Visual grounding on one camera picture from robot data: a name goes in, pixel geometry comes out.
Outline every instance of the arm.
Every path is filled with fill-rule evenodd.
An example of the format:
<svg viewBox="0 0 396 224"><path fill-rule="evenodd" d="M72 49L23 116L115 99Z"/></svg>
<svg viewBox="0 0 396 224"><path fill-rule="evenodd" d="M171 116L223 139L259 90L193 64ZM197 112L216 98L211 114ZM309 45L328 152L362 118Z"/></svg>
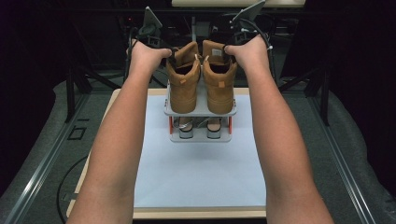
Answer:
<svg viewBox="0 0 396 224"><path fill-rule="evenodd" d="M93 142L90 166L69 223L131 223L151 74L169 49L137 43L129 76Z"/></svg>
<svg viewBox="0 0 396 224"><path fill-rule="evenodd" d="M247 75L254 138L267 187L267 219L332 223L315 186L300 129L271 77L264 49L264 41L256 36L244 46L225 50Z"/></svg>

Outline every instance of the shoe rack shelf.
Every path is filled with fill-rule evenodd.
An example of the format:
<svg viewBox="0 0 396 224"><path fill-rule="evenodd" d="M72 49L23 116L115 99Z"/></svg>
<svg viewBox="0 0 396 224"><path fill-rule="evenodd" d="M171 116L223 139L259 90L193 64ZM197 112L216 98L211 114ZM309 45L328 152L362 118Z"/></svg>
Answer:
<svg viewBox="0 0 396 224"><path fill-rule="evenodd" d="M197 85L197 104L193 111L187 114L178 114L174 112L170 105L170 84L168 82L167 92L165 99L165 107L164 113L169 117L169 133L170 139L176 143L198 143L198 142L229 142L232 139L233 132L233 115L236 114L236 103L235 99L233 100L233 109L228 114L214 114L209 111L207 108L207 93L206 87L204 83L204 78L201 76L198 85ZM207 128L206 125L203 125L200 128L197 128L194 124L192 128L192 138L183 139L179 137L179 129L173 127L174 119L180 117L206 117L206 118L221 118L221 129L220 129L220 138L212 139L207 137Z"/></svg>

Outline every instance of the light blue surface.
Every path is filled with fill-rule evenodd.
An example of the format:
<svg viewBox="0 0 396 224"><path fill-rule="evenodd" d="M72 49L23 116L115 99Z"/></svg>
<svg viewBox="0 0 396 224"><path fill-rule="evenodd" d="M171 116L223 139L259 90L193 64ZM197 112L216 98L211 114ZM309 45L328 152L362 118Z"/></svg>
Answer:
<svg viewBox="0 0 396 224"><path fill-rule="evenodd" d="M173 143L165 96L150 96L135 207L265 206L265 183L251 127L248 95L236 95L228 143Z"/></svg>

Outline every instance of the person's left arm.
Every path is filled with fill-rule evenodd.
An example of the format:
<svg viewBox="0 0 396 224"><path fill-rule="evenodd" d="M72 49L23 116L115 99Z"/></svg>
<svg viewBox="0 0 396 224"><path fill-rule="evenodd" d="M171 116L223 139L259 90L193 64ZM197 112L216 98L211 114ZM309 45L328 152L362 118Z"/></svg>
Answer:
<svg viewBox="0 0 396 224"><path fill-rule="evenodd" d="M143 146L149 79L169 49L138 42L129 76L92 146L89 168L68 223L131 223Z"/></svg>

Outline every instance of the tan leather boot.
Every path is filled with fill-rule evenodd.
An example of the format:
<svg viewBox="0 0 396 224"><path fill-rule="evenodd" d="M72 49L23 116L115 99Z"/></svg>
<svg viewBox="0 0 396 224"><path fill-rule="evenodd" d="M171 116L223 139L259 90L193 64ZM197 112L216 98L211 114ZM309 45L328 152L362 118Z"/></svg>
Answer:
<svg viewBox="0 0 396 224"><path fill-rule="evenodd" d="M170 83L170 104L174 112L190 113L197 101L196 87L200 76L198 44L190 42L175 53L175 64L166 62Z"/></svg>
<svg viewBox="0 0 396 224"><path fill-rule="evenodd" d="M224 62L223 44L204 40L204 81L207 90L207 107L215 114L233 110L233 80L237 63Z"/></svg>

